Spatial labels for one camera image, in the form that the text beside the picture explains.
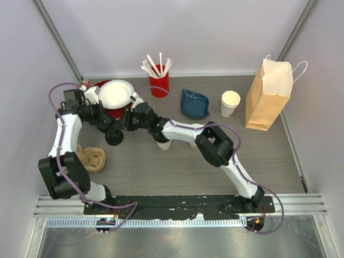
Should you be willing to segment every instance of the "robotic arm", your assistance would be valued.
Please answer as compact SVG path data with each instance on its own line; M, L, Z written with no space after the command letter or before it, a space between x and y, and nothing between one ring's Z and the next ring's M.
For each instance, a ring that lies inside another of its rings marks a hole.
M91 87L85 92L78 89L64 91L65 101L58 109L64 120L64 136L61 144L60 160L69 178L85 194L87 199L96 200L104 204L113 205L110 190L104 185L90 181L90 177L76 155L77 138L83 122L96 125L105 133L108 144L117 145L119 130L135 131L139 128L148 130L155 141L164 143L170 140L195 142L204 159L212 166L219 167L237 187L245 207L249 211L259 209L262 205L264 191L261 187L247 182L253 181L236 154L233 155L233 141L218 126L211 126L209 122L204 129L203 125L193 126L178 123L168 118L158 116L153 109L136 93L131 97L133 105L127 108L119 121L105 114L101 101L98 100L99 88ZM62 121L57 118L58 131L55 143L47 158L39 161L38 167L45 181L50 196L53 199L68 199L78 193L61 175L56 162L59 147ZM95 205L98 211L106 213L109 208Z

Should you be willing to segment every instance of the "brown paper bag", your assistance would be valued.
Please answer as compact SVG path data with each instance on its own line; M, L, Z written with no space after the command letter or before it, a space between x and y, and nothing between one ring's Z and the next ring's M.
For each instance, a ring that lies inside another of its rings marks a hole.
M293 81L292 73L294 70L291 69L289 62L263 59L262 66L246 96L245 126L247 128L264 131L270 128L288 102L293 83L304 73L303 71Z

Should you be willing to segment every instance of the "white paper plate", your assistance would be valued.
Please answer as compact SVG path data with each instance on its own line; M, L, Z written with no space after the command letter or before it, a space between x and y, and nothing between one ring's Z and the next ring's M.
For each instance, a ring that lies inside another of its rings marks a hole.
M98 98L106 109L120 109L129 104L135 92L133 85L123 80L113 80L101 87Z

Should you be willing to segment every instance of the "paper bag handle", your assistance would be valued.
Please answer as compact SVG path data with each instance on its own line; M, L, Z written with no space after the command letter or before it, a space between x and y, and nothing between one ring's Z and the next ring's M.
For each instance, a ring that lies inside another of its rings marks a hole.
M296 70L296 68L298 68L299 65L301 65L302 63L306 63L306 67L305 69L303 70L303 72L292 82L292 84L294 85L294 83L296 82L297 79L299 79L301 77L301 75L303 75L303 73L306 71L307 69L307 66L308 66L308 62L307 61L302 61L301 63L299 63L295 68L294 70L291 72L291 73L294 73L294 71Z
M264 59L266 59L266 58L268 58L269 57L269 59L268 59L268 62L270 61L270 59L271 59L271 55L270 54L268 54ZM262 75L262 79L263 79L263 65L264 65L264 59L263 59L263 63L262 63L262 69L261 69L261 71L260 71L260 73L261 73L261 75Z

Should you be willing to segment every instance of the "red cup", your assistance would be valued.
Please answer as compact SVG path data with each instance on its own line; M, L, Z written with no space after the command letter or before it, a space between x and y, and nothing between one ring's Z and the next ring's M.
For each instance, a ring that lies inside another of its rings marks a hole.
M101 88L105 83L110 82L111 80L107 80L107 81L101 81L101 82L97 82L96 84L94 84L94 86L98 86L99 88ZM104 108L104 111L106 114L109 114L110 116L112 116L115 120L119 120L122 118L124 111L126 108L130 108L132 106L133 103L129 103L124 107L121 107L120 109L106 109Z
M157 64L156 65L158 71L160 72L160 65ZM168 73L165 75L164 78L159 78L159 79L154 79L150 76L148 76L149 78L149 84L150 86L157 86L160 87L164 90L167 90L168 92L170 91L170 85L169 85L169 80L168 80ZM152 93L152 95L156 98L163 98L167 96L167 93L164 92L163 90L160 89L156 89L156 88L151 88L150 92Z

